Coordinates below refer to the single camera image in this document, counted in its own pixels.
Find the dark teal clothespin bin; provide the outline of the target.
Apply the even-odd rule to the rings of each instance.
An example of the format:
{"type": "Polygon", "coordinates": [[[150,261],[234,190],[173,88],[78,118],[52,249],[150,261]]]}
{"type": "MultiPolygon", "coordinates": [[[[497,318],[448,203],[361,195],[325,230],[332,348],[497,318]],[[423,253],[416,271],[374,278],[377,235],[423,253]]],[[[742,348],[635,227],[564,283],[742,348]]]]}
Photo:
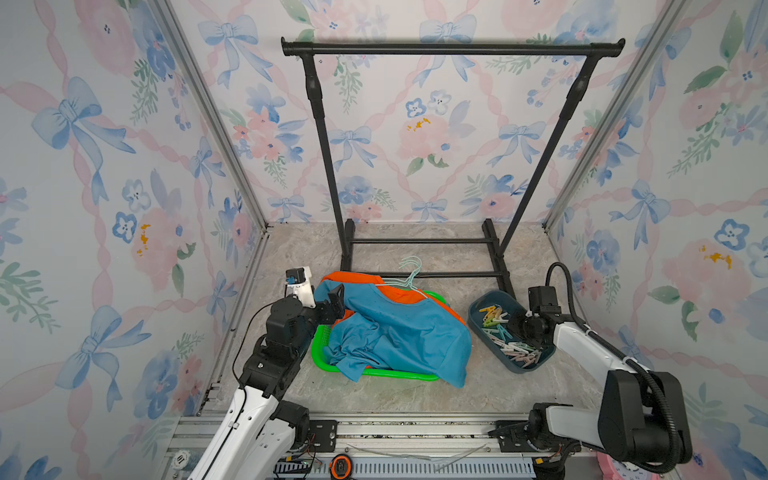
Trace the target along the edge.
{"type": "Polygon", "coordinates": [[[555,353],[555,347],[534,347],[507,327],[525,308],[511,295],[492,290],[475,300],[468,310],[468,325],[481,342],[511,372],[535,371],[555,353]]]}

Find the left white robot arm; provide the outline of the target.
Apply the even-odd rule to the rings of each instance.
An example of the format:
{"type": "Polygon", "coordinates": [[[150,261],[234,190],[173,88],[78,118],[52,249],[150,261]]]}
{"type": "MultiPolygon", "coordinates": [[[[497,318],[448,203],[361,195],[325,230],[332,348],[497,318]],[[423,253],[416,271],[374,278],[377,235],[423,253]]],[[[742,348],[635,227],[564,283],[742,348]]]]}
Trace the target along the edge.
{"type": "Polygon", "coordinates": [[[266,333],[245,361],[238,389],[191,479],[268,479],[285,454],[310,443],[308,409],[284,396],[317,328],[345,312],[342,286],[312,306],[295,294],[270,305],[266,333]]]}

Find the teal t-shirt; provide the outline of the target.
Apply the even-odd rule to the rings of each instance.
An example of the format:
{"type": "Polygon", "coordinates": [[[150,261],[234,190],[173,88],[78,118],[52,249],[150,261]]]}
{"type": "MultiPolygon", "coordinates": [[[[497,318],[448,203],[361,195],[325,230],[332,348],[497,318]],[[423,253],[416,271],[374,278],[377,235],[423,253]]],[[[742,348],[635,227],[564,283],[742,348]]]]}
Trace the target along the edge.
{"type": "Polygon", "coordinates": [[[334,272],[316,287],[318,302],[344,288],[345,313],[330,327],[324,360],[352,381],[370,370],[433,375],[465,386],[472,340],[467,322],[421,290],[404,290],[375,275],[334,272]]]}

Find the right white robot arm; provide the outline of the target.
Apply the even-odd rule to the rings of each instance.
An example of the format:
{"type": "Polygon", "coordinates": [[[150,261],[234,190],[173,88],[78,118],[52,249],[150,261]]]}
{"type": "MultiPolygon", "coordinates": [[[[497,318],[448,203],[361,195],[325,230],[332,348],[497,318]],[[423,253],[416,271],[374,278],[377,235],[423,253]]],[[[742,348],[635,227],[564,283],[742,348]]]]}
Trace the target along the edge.
{"type": "Polygon", "coordinates": [[[541,450],[593,448],[655,474],[690,462],[693,445],[679,380],[649,369],[563,313],[554,287],[532,287],[528,299],[528,310],[509,323],[513,334],[531,346],[566,353],[602,386],[596,410],[535,404],[524,429],[528,442],[541,450]]]}

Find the light teal wire hanger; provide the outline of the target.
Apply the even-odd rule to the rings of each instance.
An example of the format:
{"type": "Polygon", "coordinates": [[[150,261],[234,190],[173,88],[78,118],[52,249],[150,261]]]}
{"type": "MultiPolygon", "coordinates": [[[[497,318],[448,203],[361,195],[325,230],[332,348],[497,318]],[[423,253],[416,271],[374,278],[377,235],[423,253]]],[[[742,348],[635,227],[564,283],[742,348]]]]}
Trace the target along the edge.
{"type": "Polygon", "coordinates": [[[418,256],[404,257],[399,264],[399,269],[402,273],[406,273],[405,277],[395,277],[394,275],[382,276],[383,284],[396,287],[402,290],[416,290],[414,286],[414,280],[421,272],[422,260],[418,256]]]}

